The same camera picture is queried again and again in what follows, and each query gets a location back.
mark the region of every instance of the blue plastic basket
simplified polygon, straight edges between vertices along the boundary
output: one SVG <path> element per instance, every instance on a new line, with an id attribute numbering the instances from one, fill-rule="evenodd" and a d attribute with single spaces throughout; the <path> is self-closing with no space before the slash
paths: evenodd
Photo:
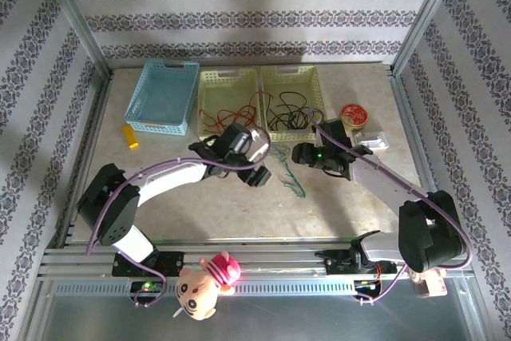
<path id="1" fill-rule="evenodd" d="M 198 74 L 199 63 L 179 61 L 170 66 L 162 59 L 148 60 L 126 109 L 126 122 L 136 131 L 185 135 Z"/>

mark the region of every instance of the plush toy face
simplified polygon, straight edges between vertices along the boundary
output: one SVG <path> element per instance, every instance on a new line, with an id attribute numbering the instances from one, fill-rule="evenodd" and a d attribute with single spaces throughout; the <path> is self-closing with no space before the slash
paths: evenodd
<path id="1" fill-rule="evenodd" d="M 220 288 L 208 272 L 183 268 L 176 284 L 176 296 L 183 310 L 193 319 L 208 319 L 215 313 Z"/>

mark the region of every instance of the green wire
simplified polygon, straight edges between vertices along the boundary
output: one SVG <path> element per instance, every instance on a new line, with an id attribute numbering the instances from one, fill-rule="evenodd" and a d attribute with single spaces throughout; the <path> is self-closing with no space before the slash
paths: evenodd
<path id="1" fill-rule="evenodd" d="M 302 185 L 300 185 L 295 175 L 293 175 L 293 172 L 291 172 L 291 170 L 289 169 L 289 164 L 287 163 L 287 155 L 289 154 L 290 151 L 291 149 L 286 145 L 272 144 L 270 147 L 269 155 L 277 157 L 280 163 L 282 163 L 284 168 L 287 170 L 286 176 L 290 177 L 293 180 L 292 183 L 288 182 L 283 183 L 284 187 L 289 188 L 300 199 L 304 199 L 306 196 L 305 190 L 303 189 Z"/>

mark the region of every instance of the light green plastic basket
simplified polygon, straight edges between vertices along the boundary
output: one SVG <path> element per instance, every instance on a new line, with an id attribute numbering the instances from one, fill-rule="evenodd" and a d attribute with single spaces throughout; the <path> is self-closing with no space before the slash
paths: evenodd
<path id="1" fill-rule="evenodd" d="M 257 70 L 255 68 L 237 67 L 201 71 L 197 108 L 199 115 L 199 138 L 203 140 L 214 134 L 209 132 L 214 129 L 207 127 L 205 124 L 211 123 L 210 119 L 205 117 L 201 110 L 214 118 L 216 118 L 218 111 L 222 109 L 236 112 L 244 105 L 247 105 L 252 95 L 258 90 Z M 253 98 L 252 105 L 257 108 L 257 113 L 255 114 L 256 124 L 261 125 L 259 110 L 260 93 Z"/>
<path id="2" fill-rule="evenodd" d="M 278 107 L 282 104 L 279 95 L 286 91 L 301 93 L 306 99 L 306 107 L 323 108 L 323 96 L 319 88 L 318 72 L 313 65 L 270 65 L 261 67 L 263 80 L 263 91 L 273 96 L 270 101 L 270 108 L 275 113 L 287 112 L 285 107 Z M 264 121 L 266 129 L 270 134 L 271 141 L 314 141 L 315 134 L 311 130 L 311 124 L 305 129 L 271 131 L 268 127 L 266 110 L 269 97 L 263 95 Z"/>

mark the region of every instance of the plastic basket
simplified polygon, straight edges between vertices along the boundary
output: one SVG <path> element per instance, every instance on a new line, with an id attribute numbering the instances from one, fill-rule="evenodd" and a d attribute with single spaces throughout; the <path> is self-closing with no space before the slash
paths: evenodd
<path id="1" fill-rule="evenodd" d="M 323 96 L 319 88 L 318 72 L 313 65 L 264 66 L 261 67 L 261 77 L 263 79 L 263 91 L 273 96 L 270 101 L 269 97 L 263 96 L 265 113 L 268 101 L 273 112 L 287 112 L 286 107 L 278 106 L 282 104 L 279 95 L 286 91 L 301 93 L 307 99 L 306 107 L 324 109 Z M 279 130 L 270 130 L 268 118 L 270 117 L 271 120 L 271 116 L 271 113 L 269 113 L 269 116 L 265 116 L 264 119 L 271 141 L 313 141 L 315 139 L 310 123 L 305 129 L 290 130 L 279 127 Z"/>
<path id="2" fill-rule="evenodd" d="M 199 63 L 149 60 L 126 109 L 125 120 L 143 132 L 185 135 L 197 95 Z"/>
<path id="3" fill-rule="evenodd" d="M 201 71 L 197 108 L 199 138 L 203 140 L 218 133 L 214 127 L 207 126 L 213 121 L 206 117 L 206 114 L 216 119 L 217 113 L 222 109 L 236 112 L 247 105 L 258 90 L 257 71 L 254 68 L 240 67 Z M 252 99 L 252 105 L 257 108 L 256 124 L 261 125 L 259 93 Z M 224 124 L 229 125 L 231 122 L 229 119 Z"/>

